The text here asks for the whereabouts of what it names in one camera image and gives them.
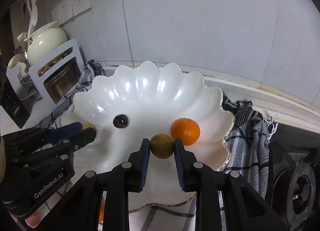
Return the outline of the operator hand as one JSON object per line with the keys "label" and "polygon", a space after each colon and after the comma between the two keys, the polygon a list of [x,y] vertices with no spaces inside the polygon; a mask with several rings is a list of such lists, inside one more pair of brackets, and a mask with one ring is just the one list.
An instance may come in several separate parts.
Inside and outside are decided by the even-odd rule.
{"label": "operator hand", "polygon": [[37,209],[33,212],[32,215],[30,215],[28,218],[20,220],[17,217],[15,217],[14,215],[10,214],[10,216],[13,218],[13,220],[16,223],[21,224],[21,226],[24,227],[29,227],[31,229],[35,229],[37,227],[37,225],[39,224],[39,222],[41,221],[41,214],[40,211]]}

